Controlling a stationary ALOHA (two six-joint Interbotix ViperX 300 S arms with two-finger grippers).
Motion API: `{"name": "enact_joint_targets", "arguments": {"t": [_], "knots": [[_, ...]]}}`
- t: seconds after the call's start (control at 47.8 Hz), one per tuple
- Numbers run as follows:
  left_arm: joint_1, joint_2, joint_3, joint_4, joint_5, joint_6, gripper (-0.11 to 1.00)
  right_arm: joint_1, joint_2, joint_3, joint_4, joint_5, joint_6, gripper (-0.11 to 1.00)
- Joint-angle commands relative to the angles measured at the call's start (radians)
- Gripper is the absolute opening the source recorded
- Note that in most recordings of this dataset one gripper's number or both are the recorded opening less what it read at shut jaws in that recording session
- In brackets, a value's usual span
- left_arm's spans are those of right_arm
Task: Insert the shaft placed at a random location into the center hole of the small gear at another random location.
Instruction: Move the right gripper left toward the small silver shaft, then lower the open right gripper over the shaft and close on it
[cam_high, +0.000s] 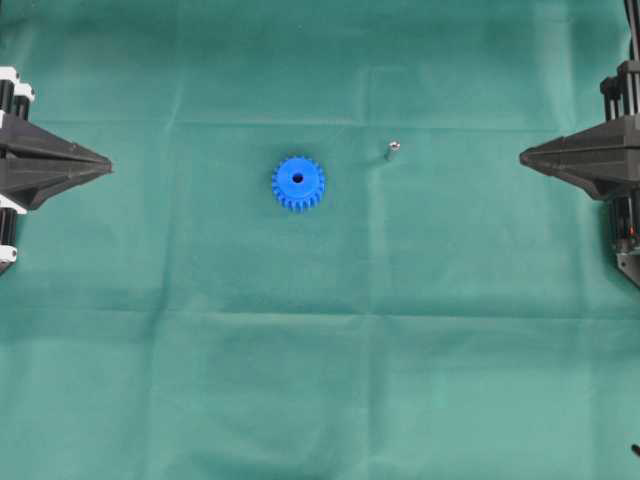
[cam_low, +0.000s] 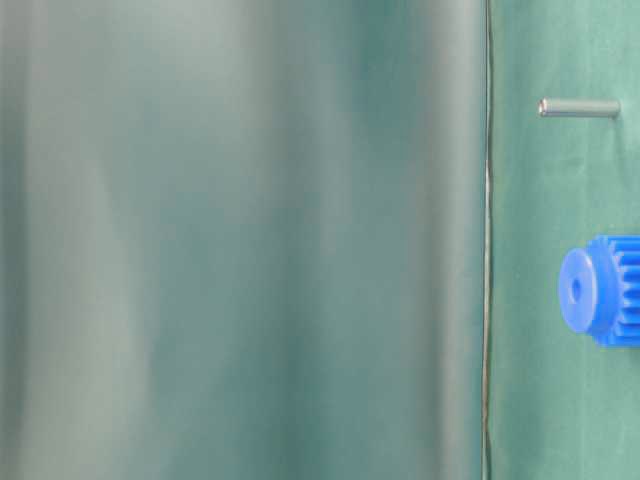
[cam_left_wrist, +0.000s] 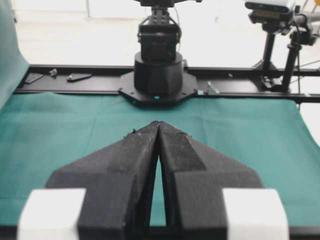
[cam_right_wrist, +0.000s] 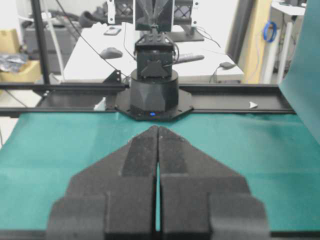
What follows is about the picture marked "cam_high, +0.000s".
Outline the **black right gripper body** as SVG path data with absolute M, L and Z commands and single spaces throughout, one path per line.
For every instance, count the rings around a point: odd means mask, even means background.
M 611 246 L 618 270 L 639 284 L 639 61 L 627 60 L 600 84 L 607 125 L 616 135 L 605 169 Z

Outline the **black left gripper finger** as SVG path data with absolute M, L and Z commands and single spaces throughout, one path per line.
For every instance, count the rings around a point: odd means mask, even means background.
M 9 157 L 1 161 L 1 194 L 26 210 L 105 173 L 70 161 Z
M 15 115 L 1 113 L 1 148 L 23 158 L 70 161 L 110 173 L 111 161 Z

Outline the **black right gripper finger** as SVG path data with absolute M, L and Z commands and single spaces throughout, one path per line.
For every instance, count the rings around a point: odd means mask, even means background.
M 632 190 L 639 188 L 639 182 L 608 180 L 595 178 L 582 173 L 572 173 L 561 170 L 558 165 L 548 162 L 537 162 L 533 160 L 520 160 L 526 166 L 538 173 L 557 178 L 572 186 L 583 190 L 590 198 L 597 201 L 611 200 L 617 197 L 629 195 Z
M 615 119 L 524 150 L 523 165 L 613 165 L 639 151 L 639 120 Z

